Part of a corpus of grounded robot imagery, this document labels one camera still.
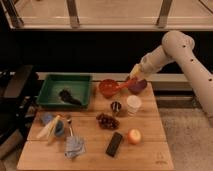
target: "teal plastic bin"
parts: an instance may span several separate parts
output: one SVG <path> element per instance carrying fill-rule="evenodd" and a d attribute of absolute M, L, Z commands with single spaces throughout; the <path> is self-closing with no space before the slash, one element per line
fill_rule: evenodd
<path fill-rule="evenodd" d="M 81 105 L 62 101 L 59 93 L 64 89 L 68 90 L 73 98 L 78 99 Z M 86 108 L 90 101 L 91 90 L 91 75 L 49 74 L 39 92 L 37 104 L 45 108 Z"/>

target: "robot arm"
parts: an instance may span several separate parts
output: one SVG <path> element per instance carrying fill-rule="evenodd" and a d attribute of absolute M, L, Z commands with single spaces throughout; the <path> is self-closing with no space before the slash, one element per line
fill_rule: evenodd
<path fill-rule="evenodd" d="M 162 39 L 162 45 L 146 54 L 135 65 L 130 77 L 142 79 L 158 72 L 168 63 L 177 62 L 213 125 L 213 77 L 194 56 L 194 45 L 194 40 L 182 32 L 167 32 Z"/>

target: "yellow object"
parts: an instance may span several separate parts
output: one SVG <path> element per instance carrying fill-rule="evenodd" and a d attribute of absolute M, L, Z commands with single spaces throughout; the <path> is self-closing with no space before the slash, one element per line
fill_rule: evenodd
<path fill-rule="evenodd" d="M 138 74 L 140 74 L 140 65 L 139 64 L 135 64 L 134 67 L 132 68 L 129 77 L 130 79 L 137 77 Z"/>
<path fill-rule="evenodd" d="M 48 143 L 53 139 L 56 125 L 59 121 L 60 116 L 57 115 L 52 121 L 50 121 L 36 136 L 37 139 L 41 139 L 46 135 Z"/>

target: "white container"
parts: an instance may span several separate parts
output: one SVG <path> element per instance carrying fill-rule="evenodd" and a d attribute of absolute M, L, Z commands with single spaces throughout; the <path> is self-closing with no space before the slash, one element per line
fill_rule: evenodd
<path fill-rule="evenodd" d="M 130 115 L 137 113 L 142 104 L 141 99 L 136 95 L 130 95 L 126 100 L 126 103 L 127 111 Z"/>

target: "wooden table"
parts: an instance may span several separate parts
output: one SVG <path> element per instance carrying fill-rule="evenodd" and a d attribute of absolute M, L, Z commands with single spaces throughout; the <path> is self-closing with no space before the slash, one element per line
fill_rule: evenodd
<path fill-rule="evenodd" d="M 39 110 L 32 124 L 27 142 L 23 148 L 18 170 L 51 170 L 51 171 L 160 171 L 174 170 L 168 143 L 161 118 L 157 109 L 151 84 L 138 96 L 142 106 L 135 116 L 129 116 L 126 111 L 126 98 L 131 93 L 127 89 L 105 99 L 98 91 L 98 83 L 93 84 L 92 96 L 87 109 L 79 111 L 50 111 L 53 114 L 73 116 L 73 129 L 76 135 L 85 140 L 86 153 L 71 160 L 65 157 L 65 140 L 69 135 L 65 123 L 65 134 L 47 144 L 45 139 L 37 140 L 37 133 L 43 128 L 40 116 L 47 111 Z M 115 155 L 105 154 L 106 148 L 114 131 L 99 127 L 96 116 L 102 112 L 111 114 L 110 104 L 118 100 L 122 103 L 119 129 L 116 131 L 124 137 L 130 128 L 141 131 L 143 140 L 138 145 L 130 145 L 125 139 Z"/>

